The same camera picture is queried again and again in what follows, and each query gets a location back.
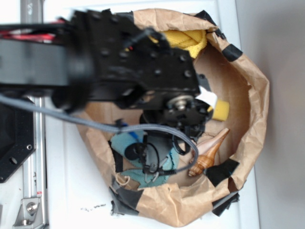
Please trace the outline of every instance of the yellow cloth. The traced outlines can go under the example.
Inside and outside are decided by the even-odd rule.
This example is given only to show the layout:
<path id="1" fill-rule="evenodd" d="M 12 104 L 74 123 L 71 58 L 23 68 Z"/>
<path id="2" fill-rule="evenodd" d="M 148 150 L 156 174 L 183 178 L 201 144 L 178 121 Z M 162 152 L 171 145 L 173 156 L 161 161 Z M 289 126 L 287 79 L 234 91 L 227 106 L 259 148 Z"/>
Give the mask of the yellow cloth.
<path id="1" fill-rule="evenodd" d="M 196 58 L 199 52 L 207 45 L 205 30 L 163 32 L 172 48 L 180 48 L 190 52 L 192 58 Z"/>

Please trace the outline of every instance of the blue fabric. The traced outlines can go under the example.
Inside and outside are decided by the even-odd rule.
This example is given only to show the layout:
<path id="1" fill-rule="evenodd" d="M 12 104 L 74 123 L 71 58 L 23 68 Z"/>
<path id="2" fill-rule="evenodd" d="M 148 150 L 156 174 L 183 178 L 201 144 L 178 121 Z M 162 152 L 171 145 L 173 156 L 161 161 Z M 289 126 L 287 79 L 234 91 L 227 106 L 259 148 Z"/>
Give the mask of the blue fabric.
<path id="1" fill-rule="evenodd" d="M 135 132 L 139 139 L 142 141 L 144 136 L 144 131 L 137 131 Z M 121 154 L 124 158 L 125 157 L 125 149 L 133 144 L 136 143 L 136 139 L 128 134 L 128 133 L 121 133 L 117 134 L 112 137 L 111 139 L 111 147 L 117 151 L 119 154 Z M 159 176 L 154 182 L 145 182 L 145 174 L 142 172 L 142 164 L 138 160 L 130 161 L 135 167 L 138 169 L 129 169 L 121 173 L 122 176 L 130 176 L 131 179 L 137 181 L 140 183 L 139 188 L 142 187 L 154 187 L 158 185 L 165 184 L 169 178 L 169 176 Z M 166 160 L 166 162 L 163 165 L 163 170 L 171 170 L 176 169 L 179 164 L 179 155 L 177 151 L 172 148 L 169 152 L 169 158 Z M 146 175 L 146 180 L 151 181 L 153 179 L 153 175 Z"/>

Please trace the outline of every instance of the screw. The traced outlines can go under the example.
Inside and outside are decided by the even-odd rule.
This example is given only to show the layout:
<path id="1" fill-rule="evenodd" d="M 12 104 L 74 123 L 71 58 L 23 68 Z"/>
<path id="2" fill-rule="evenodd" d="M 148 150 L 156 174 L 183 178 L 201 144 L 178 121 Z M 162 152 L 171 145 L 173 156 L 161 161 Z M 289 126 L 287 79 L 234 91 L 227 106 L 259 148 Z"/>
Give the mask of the screw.
<path id="1" fill-rule="evenodd" d="M 156 59 L 157 58 L 157 54 L 155 52 L 151 52 L 150 56 L 153 58 L 153 59 Z"/>
<path id="2" fill-rule="evenodd" d="M 192 76 L 192 72 L 191 72 L 190 70 L 185 70 L 185 71 L 184 71 L 184 76 L 185 76 L 186 78 L 190 78 L 190 77 Z"/>
<path id="3" fill-rule="evenodd" d="M 37 210 L 37 207 L 38 207 L 37 204 L 31 202 L 31 203 L 29 203 L 29 204 L 27 205 L 27 211 L 28 211 L 29 213 L 33 213 L 34 211 Z"/>
<path id="4" fill-rule="evenodd" d="M 179 111 L 183 111 L 185 110 L 185 106 L 186 106 L 186 101 L 185 100 L 179 100 L 175 103 L 175 107 L 179 110 Z"/>
<path id="5" fill-rule="evenodd" d="M 128 57 L 128 53 L 127 52 L 120 52 L 119 53 L 119 56 L 121 57 L 121 58 L 127 58 Z"/>
<path id="6" fill-rule="evenodd" d="M 179 60 L 182 61 L 182 62 L 185 62 L 186 61 L 186 56 L 185 55 L 179 56 Z"/>
<path id="7" fill-rule="evenodd" d="M 154 94 L 154 93 L 155 93 L 154 90 L 150 90 L 150 91 L 147 91 L 147 92 L 146 92 L 147 95 L 152 95 L 152 94 Z"/>
<path id="8" fill-rule="evenodd" d="M 112 15 L 112 17 L 110 18 L 110 21 L 113 22 L 113 23 L 118 23 L 119 22 L 119 17 L 115 16 L 115 15 Z"/>
<path id="9" fill-rule="evenodd" d="M 101 49 L 101 55 L 103 56 L 103 57 L 106 57 L 106 56 L 109 56 L 109 54 L 110 54 L 110 52 L 109 52 L 109 50 L 108 49 Z"/>
<path id="10" fill-rule="evenodd" d="M 92 14 L 92 17 L 93 17 L 95 20 L 100 20 L 100 19 L 101 19 L 101 14 L 95 12 L 95 13 Z"/>
<path id="11" fill-rule="evenodd" d="M 156 69 L 156 70 L 154 70 L 155 76 L 160 76 L 161 73 L 162 73 L 161 69 Z"/>

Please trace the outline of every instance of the brown paper bag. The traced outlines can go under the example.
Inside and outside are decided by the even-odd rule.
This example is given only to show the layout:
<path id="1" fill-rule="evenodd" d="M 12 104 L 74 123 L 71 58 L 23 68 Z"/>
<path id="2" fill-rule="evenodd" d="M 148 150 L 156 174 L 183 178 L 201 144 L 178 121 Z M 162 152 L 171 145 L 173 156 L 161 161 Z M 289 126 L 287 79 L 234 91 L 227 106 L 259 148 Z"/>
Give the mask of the brown paper bag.
<path id="1" fill-rule="evenodd" d="M 79 126 L 79 131 L 110 187 L 118 212 L 181 227 L 213 210 L 220 204 L 218 200 L 228 199 L 243 187 L 264 144 L 269 81 L 246 55 L 225 39 L 204 11 L 195 17 L 171 10 L 148 9 L 133 12 L 133 18 L 140 29 L 151 26 L 157 31 L 207 31 L 209 44 L 194 61 L 194 67 L 197 73 L 208 78 L 218 98 L 230 103 L 227 121 L 209 121 L 199 140 L 211 138 L 225 127 L 231 130 L 220 147 L 216 166 L 206 175 L 190 178 L 186 171 L 171 176 L 167 184 L 136 189 L 135 181 L 115 172 L 115 160 L 107 142 L 111 135 L 85 126 Z M 92 103 L 82 117 L 109 124 L 123 118 L 132 125 L 138 123 L 140 115 L 141 111 L 122 111 L 110 103 Z M 190 154 L 180 156 L 179 167 L 190 158 Z M 129 166 L 124 162 L 124 169 Z"/>

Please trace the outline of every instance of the black metal plate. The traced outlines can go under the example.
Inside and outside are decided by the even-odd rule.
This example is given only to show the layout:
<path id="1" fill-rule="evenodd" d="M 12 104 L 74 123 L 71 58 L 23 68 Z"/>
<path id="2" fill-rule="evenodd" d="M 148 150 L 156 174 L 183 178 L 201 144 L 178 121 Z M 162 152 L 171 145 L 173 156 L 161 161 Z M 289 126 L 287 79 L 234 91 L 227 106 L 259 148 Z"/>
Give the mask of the black metal plate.
<path id="1" fill-rule="evenodd" d="M 35 150 L 33 113 L 0 104 L 0 183 Z"/>

